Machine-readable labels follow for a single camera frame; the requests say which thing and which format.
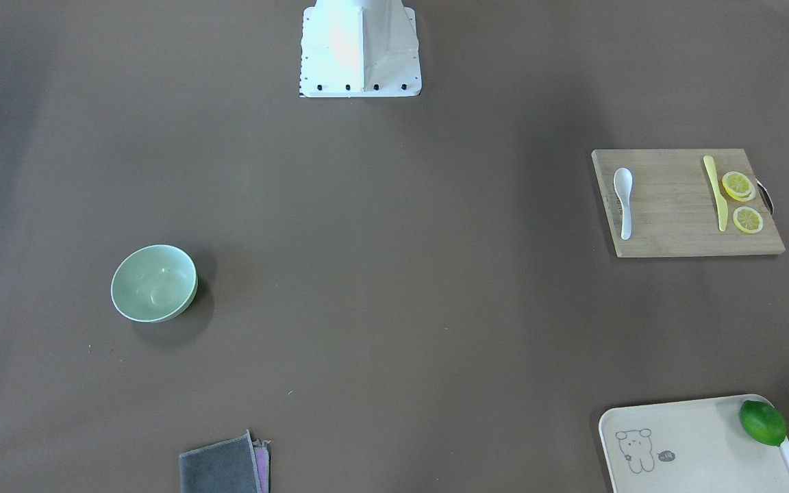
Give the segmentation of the light green bowl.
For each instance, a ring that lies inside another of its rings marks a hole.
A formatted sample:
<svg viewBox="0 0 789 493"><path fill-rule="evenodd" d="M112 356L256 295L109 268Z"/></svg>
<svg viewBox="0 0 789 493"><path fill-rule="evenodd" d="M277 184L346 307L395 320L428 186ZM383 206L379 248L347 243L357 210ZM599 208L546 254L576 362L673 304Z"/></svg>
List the light green bowl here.
<svg viewBox="0 0 789 493"><path fill-rule="evenodd" d="M161 323L186 311L198 288L191 256L171 244L150 244L120 262L110 284L110 299L115 310L131 321Z"/></svg>

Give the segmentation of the white ceramic spoon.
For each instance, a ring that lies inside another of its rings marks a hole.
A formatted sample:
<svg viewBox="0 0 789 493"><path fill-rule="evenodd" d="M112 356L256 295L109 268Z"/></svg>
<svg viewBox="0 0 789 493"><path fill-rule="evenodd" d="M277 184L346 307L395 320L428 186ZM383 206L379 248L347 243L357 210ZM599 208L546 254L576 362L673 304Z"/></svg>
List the white ceramic spoon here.
<svg viewBox="0 0 789 493"><path fill-rule="evenodd" d="M629 240L633 231L633 218L631 212L631 195L634 186L632 172L622 166L614 172L614 192L622 206L622 240Z"/></svg>

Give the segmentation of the lemon slice stack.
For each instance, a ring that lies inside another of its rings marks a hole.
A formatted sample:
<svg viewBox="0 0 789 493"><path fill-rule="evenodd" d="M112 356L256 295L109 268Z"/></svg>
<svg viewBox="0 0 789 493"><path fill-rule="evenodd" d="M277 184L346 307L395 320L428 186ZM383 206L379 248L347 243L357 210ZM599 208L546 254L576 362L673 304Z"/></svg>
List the lemon slice stack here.
<svg viewBox="0 0 789 493"><path fill-rule="evenodd" d="M757 196L757 188L751 179L737 171L730 171L723 175L721 186L730 199L740 203L747 203Z"/></svg>

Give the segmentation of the single lemon slice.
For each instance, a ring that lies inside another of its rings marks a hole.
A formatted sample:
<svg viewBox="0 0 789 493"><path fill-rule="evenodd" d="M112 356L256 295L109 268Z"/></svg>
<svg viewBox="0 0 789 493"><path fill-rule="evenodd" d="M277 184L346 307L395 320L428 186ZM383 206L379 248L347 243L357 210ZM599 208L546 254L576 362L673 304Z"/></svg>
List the single lemon slice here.
<svg viewBox="0 0 789 493"><path fill-rule="evenodd" d="M734 210L732 221L735 227L745 234L757 234L764 228L764 219L758 210L741 206Z"/></svg>

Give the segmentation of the yellow plastic knife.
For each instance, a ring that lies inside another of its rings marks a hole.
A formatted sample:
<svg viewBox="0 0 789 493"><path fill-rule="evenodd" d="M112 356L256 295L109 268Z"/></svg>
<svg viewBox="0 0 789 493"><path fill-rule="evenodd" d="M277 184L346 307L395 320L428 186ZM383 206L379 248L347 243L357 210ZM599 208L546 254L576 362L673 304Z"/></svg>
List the yellow plastic knife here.
<svg viewBox="0 0 789 493"><path fill-rule="evenodd" d="M720 180L714 157L710 154L705 154L703 156L703 165L714 197L718 229L723 233L727 230L727 224L729 224L729 206L723 194L721 194Z"/></svg>

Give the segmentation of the green lime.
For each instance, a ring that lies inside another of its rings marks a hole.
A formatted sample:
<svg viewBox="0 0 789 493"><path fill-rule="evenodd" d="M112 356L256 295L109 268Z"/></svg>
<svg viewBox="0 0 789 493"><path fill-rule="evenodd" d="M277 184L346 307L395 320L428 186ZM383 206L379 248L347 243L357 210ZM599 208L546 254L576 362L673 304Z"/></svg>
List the green lime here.
<svg viewBox="0 0 789 493"><path fill-rule="evenodd" d="M780 447L787 438L785 418L770 403L744 401L738 417L742 430L758 443Z"/></svg>

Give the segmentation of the cream tray with bear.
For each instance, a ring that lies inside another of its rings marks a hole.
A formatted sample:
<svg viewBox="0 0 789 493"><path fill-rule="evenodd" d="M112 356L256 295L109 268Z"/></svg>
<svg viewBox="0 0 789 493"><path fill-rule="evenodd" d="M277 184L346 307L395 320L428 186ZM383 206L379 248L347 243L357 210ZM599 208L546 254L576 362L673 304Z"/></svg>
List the cream tray with bear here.
<svg viewBox="0 0 789 493"><path fill-rule="evenodd" d="M789 492L789 441L764 445L739 411L755 394L614 407L598 424L616 492Z"/></svg>

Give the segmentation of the grey folded cloth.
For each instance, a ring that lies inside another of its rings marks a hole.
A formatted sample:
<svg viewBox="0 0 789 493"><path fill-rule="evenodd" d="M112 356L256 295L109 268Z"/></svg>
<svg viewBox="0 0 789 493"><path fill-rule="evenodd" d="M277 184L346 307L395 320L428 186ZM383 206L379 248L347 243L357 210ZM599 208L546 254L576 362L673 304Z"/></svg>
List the grey folded cloth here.
<svg viewBox="0 0 789 493"><path fill-rule="evenodd" d="M181 492L269 492L268 440L254 440L250 430L179 455Z"/></svg>

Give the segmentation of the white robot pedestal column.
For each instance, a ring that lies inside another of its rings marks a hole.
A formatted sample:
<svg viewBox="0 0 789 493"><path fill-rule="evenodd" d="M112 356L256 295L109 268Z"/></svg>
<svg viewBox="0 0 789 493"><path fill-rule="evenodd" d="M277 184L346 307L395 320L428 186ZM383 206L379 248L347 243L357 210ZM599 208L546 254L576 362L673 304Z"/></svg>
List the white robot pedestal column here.
<svg viewBox="0 0 789 493"><path fill-rule="evenodd" d="M414 9L401 1L316 1L304 9L300 97L415 97L422 88Z"/></svg>

